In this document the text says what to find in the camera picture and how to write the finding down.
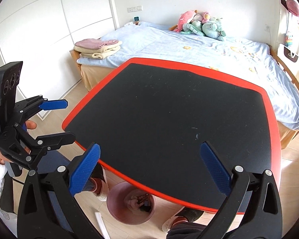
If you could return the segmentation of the person left hand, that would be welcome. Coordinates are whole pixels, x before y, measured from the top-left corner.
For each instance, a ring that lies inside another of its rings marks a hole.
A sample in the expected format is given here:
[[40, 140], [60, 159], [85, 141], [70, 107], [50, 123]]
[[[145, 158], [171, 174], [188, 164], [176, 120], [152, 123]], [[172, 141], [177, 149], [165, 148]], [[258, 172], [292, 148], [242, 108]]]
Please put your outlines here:
[[[36, 129], [37, 124], [36, 122], [33, 122], [31, 120], [25, 121], [25, 125], [27, 129]], [[11, 142], [9, 139], [7, 141], [0, 141], [0, 165], [4, 165], [5, 162], [13, 162], [11, 161], [11, 156], [9, 156], [8, 151], [10, 152], [11, 150], [9, 149], [9, 146], [11, 145]], [[30, 153], [30, 149], [26, 148], [24, 149], [27, 153]]]

